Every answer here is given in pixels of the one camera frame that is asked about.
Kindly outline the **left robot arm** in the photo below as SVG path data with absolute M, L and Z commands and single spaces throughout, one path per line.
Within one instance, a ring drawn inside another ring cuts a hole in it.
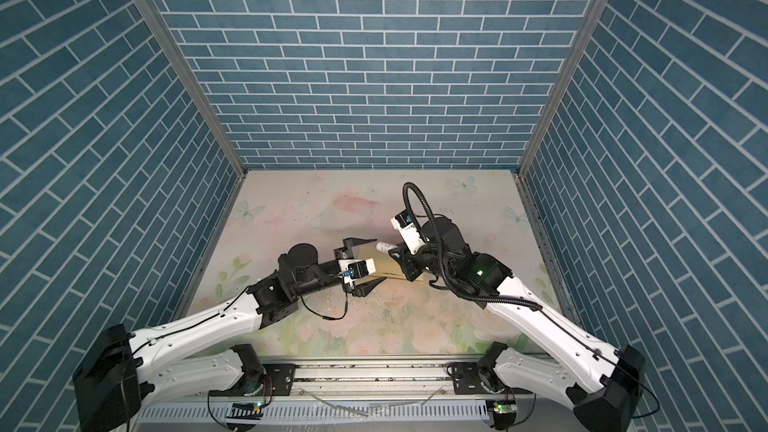
M 81 430 L 128 430 L 143 409 L 198 393 L 271 399 L 274 381 L 251 345 L 199 352 L 283 320 L 308 294 L 333 287 L 346 297 L 370 294 L 383 280 L 373 260 L 355 258 L 362 243 L 345 239 L 325 263 L 315 246 L 297 244 L 274 272 L 219 305 L 154 327 L 103 330 L 72 375 Z

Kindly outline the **yellow envelope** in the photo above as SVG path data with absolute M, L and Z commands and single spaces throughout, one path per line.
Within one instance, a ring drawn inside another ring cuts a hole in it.
M 379 251 L 374 245 L 367 244 L 356 248 L 355 257 L 360 260 L 371 259 L 375 270 L 371 277 L 387 277 L 395 280 L 407 281 L 405 274 L 398 263 L 387 253 Z

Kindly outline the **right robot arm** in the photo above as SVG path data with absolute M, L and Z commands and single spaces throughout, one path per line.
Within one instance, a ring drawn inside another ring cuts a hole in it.
M 444 278 L 457 297 L 514 325 L 549 354 L 547 360 L 527 358 L 494 343 L 478 363 L 488 388 L 521 388 L 556 401 L 589 431 L 628 428 L 643 395 L 646 358 L 639 350 L 581 329 L 498 259 L 472 251 L 450 219 L 419 226 L 403 211 L 391 224 L 402 241 L 388 253 L 408 279 L 424 272 Z

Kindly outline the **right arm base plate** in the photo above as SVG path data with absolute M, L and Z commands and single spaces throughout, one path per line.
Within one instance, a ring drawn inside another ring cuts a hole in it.
M 445 370 L 456 395 L 531 394 L 527 389 L 504 385 L 490 369 L 477 362 L 449 362 Z

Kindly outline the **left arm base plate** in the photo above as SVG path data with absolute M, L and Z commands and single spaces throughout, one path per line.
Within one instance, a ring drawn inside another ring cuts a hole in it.
M 214 397 L 289 396 L 296 369 L 294 363 L 267 363 L 262 372 L 244 372 L 234 386 L 210 394 Z

